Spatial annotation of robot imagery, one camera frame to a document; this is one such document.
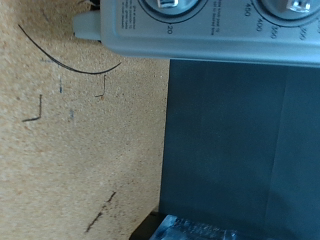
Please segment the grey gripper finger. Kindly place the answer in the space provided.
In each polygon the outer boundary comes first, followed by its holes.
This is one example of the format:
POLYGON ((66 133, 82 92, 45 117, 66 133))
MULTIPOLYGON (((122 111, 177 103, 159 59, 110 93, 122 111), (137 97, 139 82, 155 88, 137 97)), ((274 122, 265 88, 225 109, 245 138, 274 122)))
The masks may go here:
POLYGON ((152 211, 129 240, 242 240, 242 236, 234 230, 152 211))

